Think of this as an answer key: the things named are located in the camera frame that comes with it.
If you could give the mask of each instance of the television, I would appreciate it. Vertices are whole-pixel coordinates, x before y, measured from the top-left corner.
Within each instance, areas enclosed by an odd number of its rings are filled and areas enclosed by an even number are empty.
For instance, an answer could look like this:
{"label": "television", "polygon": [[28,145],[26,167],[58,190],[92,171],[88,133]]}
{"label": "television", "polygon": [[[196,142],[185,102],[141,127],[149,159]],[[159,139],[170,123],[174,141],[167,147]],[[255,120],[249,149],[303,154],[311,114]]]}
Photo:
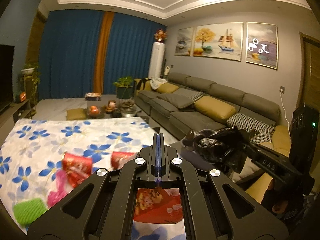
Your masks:
{"label": "television", "polygon": [[13,102],[13,53],[14,46],[0,44],[0,113]]}

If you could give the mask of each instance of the black plastic bag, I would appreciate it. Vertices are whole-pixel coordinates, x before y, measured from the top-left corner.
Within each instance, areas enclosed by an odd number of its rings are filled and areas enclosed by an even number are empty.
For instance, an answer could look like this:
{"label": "black plastic bag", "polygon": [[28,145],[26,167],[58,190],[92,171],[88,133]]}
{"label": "black plastic bag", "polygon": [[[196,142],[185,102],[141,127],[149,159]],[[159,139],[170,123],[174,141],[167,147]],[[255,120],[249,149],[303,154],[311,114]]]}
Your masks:
{"label": "black plastic bag", "polygon": [[237,150],[240,141],[247,140],[249,135],[236,127],[224,128],[218,131],[190,131],[183,139],[183,144],[192,147],[193,151],[212,163],[217,168],[226,167],[240,173],[246,160],[246,155]]}

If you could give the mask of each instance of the air conditioner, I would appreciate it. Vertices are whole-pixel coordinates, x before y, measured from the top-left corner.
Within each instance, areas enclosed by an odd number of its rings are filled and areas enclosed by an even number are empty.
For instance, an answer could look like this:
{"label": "air conditioner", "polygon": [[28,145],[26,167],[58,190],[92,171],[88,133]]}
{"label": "air conditioner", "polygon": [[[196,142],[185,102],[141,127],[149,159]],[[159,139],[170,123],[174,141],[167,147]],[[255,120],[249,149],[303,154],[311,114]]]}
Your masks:
{"label": "air conditioner", "polygon": [[154,42],[152,46],[148,78],[159,78],[164,57],[164,43]]}

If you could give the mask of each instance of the sailboat painting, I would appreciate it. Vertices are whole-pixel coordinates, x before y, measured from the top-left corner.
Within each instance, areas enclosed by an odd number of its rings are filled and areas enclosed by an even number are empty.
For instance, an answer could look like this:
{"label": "sailboat painting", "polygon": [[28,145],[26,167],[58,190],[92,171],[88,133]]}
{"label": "sailboat painting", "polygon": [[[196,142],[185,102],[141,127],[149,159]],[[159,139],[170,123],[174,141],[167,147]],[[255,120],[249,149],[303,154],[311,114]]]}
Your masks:
{"label": "sailboat painting", "polygon": [[242,39],[243,23],[198,26],[193,56],[241,61]]}

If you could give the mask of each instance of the tree painting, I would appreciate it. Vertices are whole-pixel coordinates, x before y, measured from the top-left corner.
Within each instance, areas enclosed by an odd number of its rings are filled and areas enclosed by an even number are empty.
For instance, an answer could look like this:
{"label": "tree painting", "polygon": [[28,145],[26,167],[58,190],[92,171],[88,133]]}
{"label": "tree painting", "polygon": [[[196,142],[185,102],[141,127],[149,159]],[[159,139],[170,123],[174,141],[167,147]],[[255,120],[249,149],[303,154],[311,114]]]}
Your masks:
{"label": "tree painting", "polygon": [[214,39],[216,34],[209,28],[202,28],[196,34],[196,42],[201,42],[201,48],[205,42],[210,42]]}

